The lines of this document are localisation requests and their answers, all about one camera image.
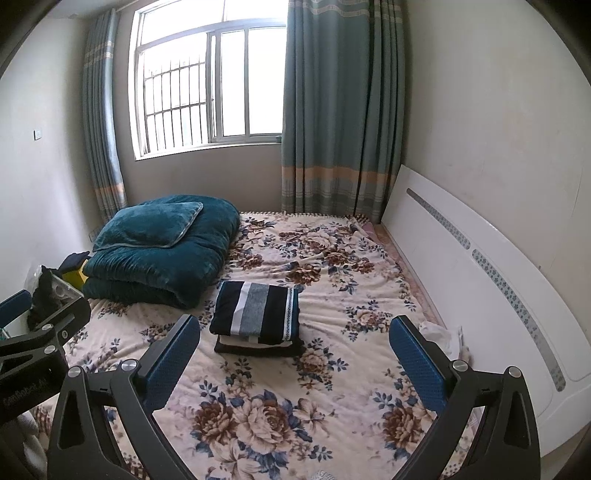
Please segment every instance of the metal bolt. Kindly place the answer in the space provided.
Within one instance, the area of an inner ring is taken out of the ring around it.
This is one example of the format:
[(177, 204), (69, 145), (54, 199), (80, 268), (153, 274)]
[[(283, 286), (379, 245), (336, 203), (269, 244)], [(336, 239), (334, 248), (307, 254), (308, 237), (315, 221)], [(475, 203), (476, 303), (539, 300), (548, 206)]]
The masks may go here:
[(138, 361), (134, 360), (133, 358), (130, 358), (129, 360), (123, 360), (121, 362), (121, 370), (124, 370), (126, 372), (132, 371), (137, 366), (138, 366)]
[(521, 376), (521, 370), (517, 367), (509, 367), (509, 375), (514, 378), (519, 378)]
[(68, 370), (68, 377), (74, 378), (77, 377), (82, 373), (82, 369), (80, 367), (72, 367)]
[(454, 370), (458, 372), (465, 372), (468, 370), (468, 364), (464, 360), (454, 360), (452, 363), (452, 367)]

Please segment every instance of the white headboard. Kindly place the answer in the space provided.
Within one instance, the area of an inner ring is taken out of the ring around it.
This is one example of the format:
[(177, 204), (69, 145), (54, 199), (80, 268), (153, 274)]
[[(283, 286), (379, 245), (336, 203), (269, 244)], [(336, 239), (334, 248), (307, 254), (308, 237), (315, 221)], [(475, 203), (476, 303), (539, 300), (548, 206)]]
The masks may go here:
[(473, 368), (521, 369), (542, 456), (591, 421), (591, 346), (552, 285), (515, 245), (404, 166), (382, 224), (445, 325), (462, 326)]

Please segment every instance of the floral bedspread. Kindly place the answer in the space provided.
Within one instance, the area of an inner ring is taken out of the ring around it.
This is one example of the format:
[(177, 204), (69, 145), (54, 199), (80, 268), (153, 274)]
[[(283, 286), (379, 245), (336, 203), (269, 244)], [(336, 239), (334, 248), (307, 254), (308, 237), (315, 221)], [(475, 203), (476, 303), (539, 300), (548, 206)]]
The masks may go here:
[[(207, 328), (223, 280), (288, 285), (300, 291), (298, 358), (218, 355)], [(184, 312), (92, 300), (92, 319), (64, 347), (88, 372), (139, 358)], [(391, 479), (435, 418), (388, 343), (392, 317), (425, 321), (400, 266), (354, 219), (243, 214), (228, 261), (201, 306), (202, 336), (166, 407), (162, 431), (199, 480)], [(47, 431), (57, 401), (37, 409)], [(132, 472), (146, 473), (116, 409), (115, 437)], [(445, 475), (472, 441), (465, 430)]]

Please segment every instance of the white wall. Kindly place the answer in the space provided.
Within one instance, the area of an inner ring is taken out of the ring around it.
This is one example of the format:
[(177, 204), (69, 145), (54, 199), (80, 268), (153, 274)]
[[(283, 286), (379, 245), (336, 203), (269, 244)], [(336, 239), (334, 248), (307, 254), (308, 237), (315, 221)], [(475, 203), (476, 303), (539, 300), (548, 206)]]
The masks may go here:
[(86, 32), (80, 20), (43, 20), (0, 79), (0, 300), (32, 265), (90, 249), (100, 225), (82, 130)]
[(139, 0), (121, 12), (115, 40), (115, 132), (130, 204), (173, 193), (190, 193), (225, 198), (243, 211), (280, 210), (280, 145), (216, 147), (135, 160), (128, 100), (131, 27), (135, 10), (153, 1)]
[(406, 165), (539, 265), (591, 340), (591, 86), (525, 0), (407, 9)]

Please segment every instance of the teal curtain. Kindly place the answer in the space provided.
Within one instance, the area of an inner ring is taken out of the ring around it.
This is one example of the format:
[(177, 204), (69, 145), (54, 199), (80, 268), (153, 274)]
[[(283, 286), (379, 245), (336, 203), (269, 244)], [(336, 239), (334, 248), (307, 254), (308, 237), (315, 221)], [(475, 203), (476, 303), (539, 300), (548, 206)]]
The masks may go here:
[(290, 1), (282, 208), (379, 222), (400, 167), (401, 0)]
[(86, 153), (105, 223), (127, 207), (113, 123), (113, 50), (117, 20), (113, 9), (92, 22), (82, 79)]

